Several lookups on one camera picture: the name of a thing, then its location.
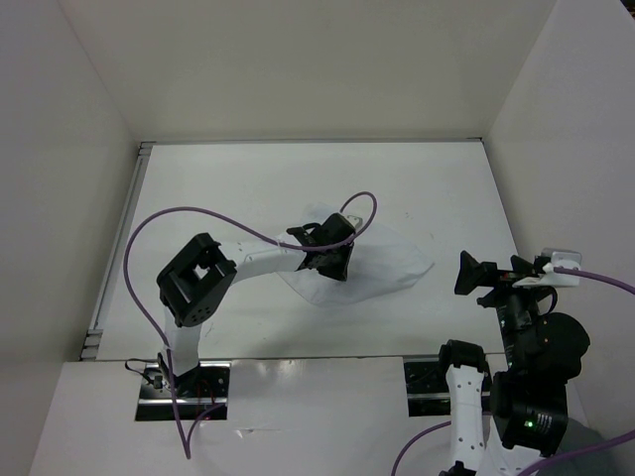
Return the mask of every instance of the white cloth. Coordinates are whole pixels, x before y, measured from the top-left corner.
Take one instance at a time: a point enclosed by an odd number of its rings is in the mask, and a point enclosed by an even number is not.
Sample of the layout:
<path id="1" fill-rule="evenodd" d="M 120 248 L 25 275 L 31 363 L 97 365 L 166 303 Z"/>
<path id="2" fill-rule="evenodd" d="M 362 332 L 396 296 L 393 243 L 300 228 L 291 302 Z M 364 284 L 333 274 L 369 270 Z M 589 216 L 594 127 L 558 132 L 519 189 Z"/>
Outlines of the white cloth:
<path id="1" fill-rule="evenodd" d="M 318 203 L 305 210 L 302 223 L 323 223 L 337 212 Z M 296 293 L 319 306 L 342 305 L 411 288 L 433 261 L 416 245 L 387 226 L 373 222 L 355 239 L 346 282 L 321 276 L 316 270 L 278 273 Z"/>

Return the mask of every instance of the white panel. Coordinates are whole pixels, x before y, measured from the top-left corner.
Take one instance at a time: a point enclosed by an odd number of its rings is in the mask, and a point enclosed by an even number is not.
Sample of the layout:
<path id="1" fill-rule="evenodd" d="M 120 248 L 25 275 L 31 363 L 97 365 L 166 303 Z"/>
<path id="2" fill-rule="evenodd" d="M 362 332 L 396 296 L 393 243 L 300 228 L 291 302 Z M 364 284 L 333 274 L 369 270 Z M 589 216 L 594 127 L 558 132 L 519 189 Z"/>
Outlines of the white panel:
<path id="1" fill-rule="evenodd" d="M 555 0 L 61 0 L 138 139 L 483 135 Z"/>
<path id="2" fill-rule="evenodd" d="M 201 357 L 437 354 L 450 337 L 502 350 L 495 312 L 479 307 L 476 294 L 453 294 L 461 250 L 501 263 L 515 252 L 480 143 L 157 146 L 133 227 L 163 208 L 197 205 L 276 236 L 298 224 L 307 204 L 338 206 L 362 189 L 377 195 L 377 220 L 417 244 L 433 268 L 412 289 L 336 308 L 307 303 L 277 276 L 240 283 L 205 324 Z M 370 200 L 350 210 L 367 216 Z M 156 277 L 200 232 L 219 242 L 248 238 L 191 213 L 159 219 L 139 236 L 131 279 L 160 320 Z M 105 330 L 98 358 L 155 357 L 160 340 L 121 272 L 115 286 L 99 319 Z"/>
<path id="3" fill-rule="evenodd" d="M 578 250 L 635 283 L 635 22 L 617 0 L 561 0 L 486 140 L 519 250 Z M 635 426 L 633 297 L 582 282 L 559 308 L 591 347 L 576 385 L 605 436 Z M 632 448 L 620 452 L 631 474 Z"/>
<path id="4" fill-rule="evenodd" d="M 0 474 L 24 475 L 79 355 L 135 147 L 58 3 L 0 3 Z"/>
<path id="5" fill-rule="evenodd" d="M 400 358 L 243 361 L 227 421 L 201 424 L 187 461 L 172 421 L 134 421 L 139 383 L 121 362 L 65 364 L 31 476 L 386 476 L 447 420 L 408 417 Z M 447 428 L 421 439 L 399 476 L 447 469 L 448 440 Z"/>

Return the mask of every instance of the white wall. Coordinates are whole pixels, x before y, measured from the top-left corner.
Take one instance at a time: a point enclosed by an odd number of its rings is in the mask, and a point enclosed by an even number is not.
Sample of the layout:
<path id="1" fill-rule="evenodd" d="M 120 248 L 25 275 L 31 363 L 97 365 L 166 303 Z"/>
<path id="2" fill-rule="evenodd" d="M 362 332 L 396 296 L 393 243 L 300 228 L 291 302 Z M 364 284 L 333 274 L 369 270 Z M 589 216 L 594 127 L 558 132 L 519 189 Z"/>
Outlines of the white wall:
<path id="1" fill-rule="evenodd" d="M 0 474 L 78 356 L 135 145 L 55 0 L 0 2 Z"/>
<path id="2" fill-rule="evenodd" d="M 570 247 L 635 283 L 634 84 L 635 22 L 618 0 L 559 0 L 485 141 L 521 253 Z M 590 425 L 632 429 L 633 297 L 596 283 L 561 296 L 591 336 L 576 380 Z M 632 444 L 620 455 L 632 473 Z"/>
<path id="3" fill-rule="evenodd" d="M 61 0 L 140 140 L 465 138 L 555 0 Z"/>

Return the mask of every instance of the wall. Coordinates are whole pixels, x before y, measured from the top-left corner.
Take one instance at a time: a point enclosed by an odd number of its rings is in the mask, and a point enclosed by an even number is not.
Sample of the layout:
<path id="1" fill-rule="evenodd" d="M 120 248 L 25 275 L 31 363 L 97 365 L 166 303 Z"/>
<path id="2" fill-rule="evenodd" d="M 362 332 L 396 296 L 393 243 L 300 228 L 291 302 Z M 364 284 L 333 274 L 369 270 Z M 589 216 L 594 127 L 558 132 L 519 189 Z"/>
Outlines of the wall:
<path id="1" fill-rule="evenodd" d="M 635 22 L 618 0 L 560 0 L 485 140 L 519 251 L 582 252 L 635 283 Z M 596 283 L 561 293 L 591 349 L 576 380 L 592 427 L 635 427 L 633 297 Z M 619 452 L 635 468 L 635 456 Z"/>
<path id="2" fill-rule="evenodd" d="M 78 356 L 135 145 L 54 0 L 0 8 L 0 474 L 27 474 Z"/>
<path id="3" fill-rule="evenodd" d="M 480 137 L 555 0 L 61 3 L 136 138 L 183 141 Z"/>

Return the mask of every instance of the cloth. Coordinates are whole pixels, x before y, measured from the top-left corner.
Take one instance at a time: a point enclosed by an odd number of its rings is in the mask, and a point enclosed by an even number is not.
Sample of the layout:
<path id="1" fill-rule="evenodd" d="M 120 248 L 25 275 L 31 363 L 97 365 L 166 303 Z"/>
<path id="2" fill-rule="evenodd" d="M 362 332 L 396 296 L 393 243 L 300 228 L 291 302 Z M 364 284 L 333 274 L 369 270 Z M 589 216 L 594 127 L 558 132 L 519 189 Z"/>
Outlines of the cloth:
<path id="1" fill-rule="evenodd" d="M 302 223 L 323 223 L 338 210 L 318 203 L 305 210 Z M 279 273 L 287 284 L 319 306 L 352 304 L 411 288 L 432 267 L 433 261 L 396 231 L 373 222 L 355 239 L 348 263 L 348 279 L 339 282 L 316 270 Z"/>

